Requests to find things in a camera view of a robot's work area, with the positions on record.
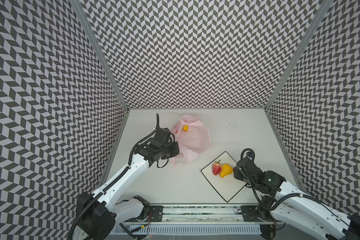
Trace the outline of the yellow fake pear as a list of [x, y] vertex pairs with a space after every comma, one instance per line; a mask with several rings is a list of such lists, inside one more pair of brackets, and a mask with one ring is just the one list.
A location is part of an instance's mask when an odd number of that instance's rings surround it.
[[224, 178], [233, 173], [233, 168], [229, 164], [224, 164], [222, 170], [220, 171], [220, 177]]

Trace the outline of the pink plastic bag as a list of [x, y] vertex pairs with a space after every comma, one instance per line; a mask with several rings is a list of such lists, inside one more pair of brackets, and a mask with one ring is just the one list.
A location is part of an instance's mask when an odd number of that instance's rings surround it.
[[[182, 128], [188, 125], [189, 130], [184, 132]], [[175, 166], [185, 166], [195, 160], [211, 146], [209, 129], [197, 116], [182, 115], [179, 122], [173, 127], [172, 133], [178, 142], [180, 154], [170, 161]]]

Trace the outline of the red fake strawberry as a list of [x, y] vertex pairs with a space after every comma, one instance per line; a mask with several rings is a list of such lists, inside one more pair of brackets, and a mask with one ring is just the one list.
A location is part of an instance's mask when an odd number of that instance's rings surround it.
[[215, 161], [212, 166], [213, 175], [217, 176], [222, 171], [222, 164], [220, 161]]

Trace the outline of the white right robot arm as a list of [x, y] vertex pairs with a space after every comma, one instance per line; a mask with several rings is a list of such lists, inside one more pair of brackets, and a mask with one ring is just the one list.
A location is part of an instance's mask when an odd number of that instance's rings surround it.
[[234, 178], [247, 183], [258, 201], [263, 222], [291, 225], [317, 240], [360, 240], [360, 216], [347, 215], [307, 195], [273, 171], [262, 171], [250, 158], [237, 162]]

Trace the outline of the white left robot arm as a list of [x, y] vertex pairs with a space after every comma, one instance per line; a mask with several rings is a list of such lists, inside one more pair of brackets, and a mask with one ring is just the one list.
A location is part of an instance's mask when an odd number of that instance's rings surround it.
[[76, 217], [67, 238], [74, 239], [76, 228], [80, 228], [87, 234], [88, 240], [103, 240], [117, 224], [129, 219], [145, 220], [149, 208], [149, 203], [145, 199], [135, 196], [131, 200], [119, 203], [120, 197], [153, 163], [158, 160], [169, 160], [179, 153], [176, 141], [163, 143], [149, 139], [135, 145], [123, 169], [91, 194], [79, 195]]

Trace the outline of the white square mat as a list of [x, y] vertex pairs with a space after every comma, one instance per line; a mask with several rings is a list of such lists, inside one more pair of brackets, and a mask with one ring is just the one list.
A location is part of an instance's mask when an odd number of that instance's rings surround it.
[[245, 182], [235, 179], [234, 173], [224, 178], [221, 178], [220, 175], [213, 175], [212, 166], [215, 161], [220, 161], [222, 166], [224, 164], [229, 164], [232, 168], [236, 166], [237, 162], [227, 152], [223, 152], [201, 170], [201, 173], [207, 182], [218, 193], [218, 195], [222, 197], [226, 203], [228, 203], [245, 187]]

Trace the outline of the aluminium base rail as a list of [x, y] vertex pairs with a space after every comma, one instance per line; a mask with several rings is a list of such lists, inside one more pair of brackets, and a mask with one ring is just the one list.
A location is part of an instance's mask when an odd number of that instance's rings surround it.
[[147, 220], [150, 224], [258, 224], [273, 225], [275, 220], [262, 221], [256, 204], [152, 204]]

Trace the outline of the aluminium corner post left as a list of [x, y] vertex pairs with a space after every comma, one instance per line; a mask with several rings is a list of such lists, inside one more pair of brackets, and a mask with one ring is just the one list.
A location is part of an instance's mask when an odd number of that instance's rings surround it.
[[77, 0], [71, 0], [70, 1], [71, 3], [71, 6], [72, 6], [72, 9], [73, 11], [75, 12], [76, 16], [77, 16], [77, 19], [78, 21], [80, 22], [87, 38], [88, 38], [88, 41], [89, 43], [91, 44], [100, 64], [102, 65], [103, 67], [103, 70], [111, 84], [111, 86], [113, 87], [114, 89], [114, 92], [116, 94], [116, 96], [118, 97], [120, 103], [121, 103], [121, 106], [122, 108], [125, 110], [125, 111], [128, 111], [129, 108], [124, 100], [124, 97], [118, 87], [118, 84], [117, 84], [117, 81], [111, 71], [111, 68], [109, 67], [109, 64], [105, 58], [105, 55], [104, 53], [102, 52], [102, 49], [101, 49], [101, 46], [99, 44], [99, 41], [97, 40], [95, 34], [94, 34], [94, 31], [88, 21], [88, 18], [85, 14], [85, 11], [82, 7], [82, 4], [81, 4], [81, 1], [77, 1]]

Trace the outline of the aluminium corner post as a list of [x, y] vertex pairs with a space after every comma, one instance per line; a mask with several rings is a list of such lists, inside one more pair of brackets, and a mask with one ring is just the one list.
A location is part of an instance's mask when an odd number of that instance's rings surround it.
[[299, 59], [302, 57], [304, 51], [306, 50], [310, 40], [314, 37], [315, 32], [317, 31], [319, 25], [323, 21], [324, 17], [326, 16], [327, 12], [329, 11], [331, 5], [334, 1], [323, 1], [322, 4], [319, 6], [317, 13], [313, 17], [312, 22], [309, 24], [307, 31], [305, 32], [301, 42], [299, 43], [294, 55], [292, 56], [290, 62], [287, 65], [286, 70], [284, 71], [283, 75], [281, 76], [278, 84], [276, 85], [275, 90], [271, 94], [270, 99], [268, 100], [267, 104], [265, 105], [265, 111], [269, 112], [273, 103], [278, 98], [280, 92], [284, 88], [287, 80], [289, 79], [290, 75], [292, 74], [294, 68], [299, 62]]
[[104, 53], [102, 52], [102, 49], [101, 49], [101, 46], [99, 44], [99, 41], [97, 40], [95, 34], [94, 34], [94, 31], [88, 21], [88, 18], [85, 14], [85, 11], [82, 7], [82, 4], [81, 4], [81, 1], [77, 1], [77, 0], [71, 0], [70, 1], [71, 3], [71, 6], [72, 6], [72, 9], [73, 11], [75, 12], [76, 16], [77, 16], [77, 19], [78, 21], [80, 22], [87, 38], [88, 38], [88, 41], [89, 43], [91, 44], [100, 64], [102, 65], [103, 67], [103, 70], [111, 84], [111, 86], [113, 87], [114, 89], [114, 92], [116, 94], [116, 96], [118, 97], [120, 103], [121, 103], [121, 106], [122, 108], [125, 110], [125, 111], [128, 111], [129, 108], [124, 100], [124, 97], [118, 87], [118, 84], [117, 84], [117, 81], [111, 71], [111, 68], [109, 67], [109, 64], [105, 58], [105, 55]]

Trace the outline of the aluminium corner post right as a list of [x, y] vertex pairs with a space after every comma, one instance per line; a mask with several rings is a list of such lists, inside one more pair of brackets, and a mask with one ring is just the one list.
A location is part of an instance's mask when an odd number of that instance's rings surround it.
[[294, 68], [299, 62], [299, 59], [302, 57], [304, 51], [306, 50], [310, 40], [314, 37], [315, 32], [317, 31], [319, 25], [323, 21], [324, 17], [326, 16], [327, 12], [329, 11], [331, 5], [334, 1], [323, 1], [322, 4], [319, 6], [317, 13], [313, 17], [312, 22], [309, 24], [307, 31], [305, 32], [301, 42], [299, 43], [294, 55], [292, 56], [290, 62], [287, 65], [286, 70], [284, 71], [283, 75], [281, 76], [278, 84], [276, 85], [275, 90], [271, 94], [270, 99], [268, 100], [267, 104], [265, 105], [265, 111], [269, 112], [273, 103], [278, 98], [280, 92], [284, 88], [287, 80], [289, 79], [290, 75], [292, 74]]

